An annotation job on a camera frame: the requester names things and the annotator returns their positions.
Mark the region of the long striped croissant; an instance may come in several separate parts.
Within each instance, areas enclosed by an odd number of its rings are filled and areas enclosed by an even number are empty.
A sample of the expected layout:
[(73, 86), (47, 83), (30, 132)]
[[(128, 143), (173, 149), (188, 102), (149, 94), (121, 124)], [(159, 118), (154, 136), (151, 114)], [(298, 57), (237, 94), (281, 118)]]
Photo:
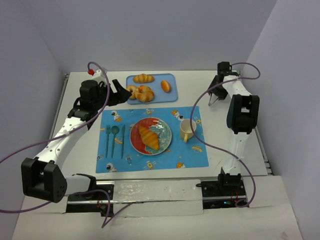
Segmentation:
[(153, 150), (159, 150), (160, 145), (158, 135), (155, 132), (151, 131), (149, 128), (145, 126), (139, 126), (138, 130), (141, 137), (141, 141), (144, 145), (148, 146)]

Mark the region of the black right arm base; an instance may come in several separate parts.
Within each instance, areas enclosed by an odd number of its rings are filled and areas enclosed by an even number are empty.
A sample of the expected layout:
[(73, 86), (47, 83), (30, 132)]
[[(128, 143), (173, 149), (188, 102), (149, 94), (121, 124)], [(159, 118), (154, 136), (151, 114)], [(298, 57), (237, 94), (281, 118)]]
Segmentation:
[(228, 209), (247, 204), (242, 176), (220, 173), (217, 180), (201, 180), (195, 185), (201, 189), (202, 207), (209, 209)]

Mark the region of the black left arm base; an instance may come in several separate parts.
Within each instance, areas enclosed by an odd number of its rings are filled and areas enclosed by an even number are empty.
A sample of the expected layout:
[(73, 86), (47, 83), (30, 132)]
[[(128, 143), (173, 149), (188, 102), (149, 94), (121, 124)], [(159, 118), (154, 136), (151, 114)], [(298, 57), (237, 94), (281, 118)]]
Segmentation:
[(66, 213), (100, 213), (102, 217), (113, 215), (111, 200), (114, 182), (97, 180), (87, 174), (74, 174), (66, 178)]

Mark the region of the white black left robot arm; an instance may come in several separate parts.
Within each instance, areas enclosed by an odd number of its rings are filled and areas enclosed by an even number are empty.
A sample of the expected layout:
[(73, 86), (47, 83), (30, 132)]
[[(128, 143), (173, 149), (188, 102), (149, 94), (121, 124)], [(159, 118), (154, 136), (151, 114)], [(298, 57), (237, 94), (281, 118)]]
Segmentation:
[(21, 164), (22, 190), (25, 196), (58, 203), (64, 196), (87, 193), (96, 188), (94, 176), (76, 173), (65, 177), (62, 166), (78, 140), (91, 128), (95, 116), (105, 106), (125, 103), (131, 93), (114, 79), (116, 89), (107, 87), (104, 81), (85, 80), (79, 94), (54, 140), (34, 158), (26, 158)]

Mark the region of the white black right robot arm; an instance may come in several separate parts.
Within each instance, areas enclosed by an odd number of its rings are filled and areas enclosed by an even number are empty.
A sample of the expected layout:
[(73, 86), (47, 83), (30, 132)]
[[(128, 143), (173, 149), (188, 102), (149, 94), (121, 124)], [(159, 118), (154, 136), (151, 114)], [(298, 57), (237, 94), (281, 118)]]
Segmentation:
[(221, 167), (218, 180), (225, 185), (239, 185), (241, 163), (246, 141), (258, 122), (260, 98), (251, 94), (243, 85), (241, 76), (232, 70), (228, 61), (217, 64), (217, 75), (208, 88), (209, 96), (218, 101), (230, 97), (226, 125), (230, 130), (228, 157)]

